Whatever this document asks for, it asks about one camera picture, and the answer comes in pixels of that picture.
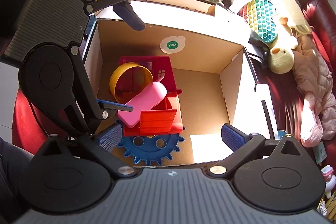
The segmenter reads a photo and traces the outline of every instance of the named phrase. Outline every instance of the black cable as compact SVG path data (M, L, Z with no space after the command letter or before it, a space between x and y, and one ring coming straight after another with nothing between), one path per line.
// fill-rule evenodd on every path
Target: black cable
M43 126L41 125L39 119L37 118L37 115L36 115L35 109L33 108L33 105L31 104L31 102L30 102L29 100L27 100L27 101L28 101L28 103L29 103L29 105L30 105L31 112L33 113L34 118L35 118L37 124L39 125L40 129L45 133L45 135L46 135L47 137L49 137L48 133L47 133L46 130L43 128Z

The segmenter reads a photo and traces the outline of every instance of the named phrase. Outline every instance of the metal screw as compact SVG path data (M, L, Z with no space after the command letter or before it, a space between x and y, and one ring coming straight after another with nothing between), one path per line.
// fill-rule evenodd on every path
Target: metal screw
M135 170L130 166L122 166L118 169L118 173L120 173L122 175L130 175L134 172L135 172Z
M72 47L71 47L71 53L72 53L73 55L77 55L78 52L79 52L78 47L76 47L76 46L72 46Z
M106 119L106 118L108 117L108 115L109 115L109 114L107 113L107 111L104 111L104 112L103 112L103 118L104 118L104 119Z
M92 8L92 6L89 4L88 6L86 6L86 10L87 10L89 13L92 13L93 8Z
M226 168L224 166L216 165L210 168L210 172L216 175L221 175L226 172Z

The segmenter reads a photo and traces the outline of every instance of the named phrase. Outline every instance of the yellow ring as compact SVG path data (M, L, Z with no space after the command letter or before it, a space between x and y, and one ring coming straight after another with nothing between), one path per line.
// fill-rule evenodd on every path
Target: yellow ring
M116 96L116 86L117 86L117 82L119 80L119 78L122 76L122 74L131 69L131 68L135 68L135 67L139 67L142 69L143 73L144 73L144 80L141 86L141 90L143 90L149 83L153 82L153 75L152 73L149 71L149 69L137 64L137 63L125 63L122 64L121 66L119 66L111 75L110 78L110 90L112 95L114 96L114 98L116 99L116 101L118 103L122 103L123 98L120 98L118 96Z

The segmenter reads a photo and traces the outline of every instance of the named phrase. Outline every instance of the pink jacket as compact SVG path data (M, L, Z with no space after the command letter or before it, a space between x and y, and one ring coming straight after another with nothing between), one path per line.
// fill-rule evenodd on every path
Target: pink jacket
M336 133L336 100L333 79L323 57L310 37L303 35L294 52L293 73L304 93L301 142L305 147L330 140Z

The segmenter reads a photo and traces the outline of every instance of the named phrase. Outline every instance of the black pants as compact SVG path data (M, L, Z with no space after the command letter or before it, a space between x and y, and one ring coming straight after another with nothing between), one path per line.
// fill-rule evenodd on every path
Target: black pants
M0 138L0 215L9 223L25 211L18 185L32 157L33 154Z

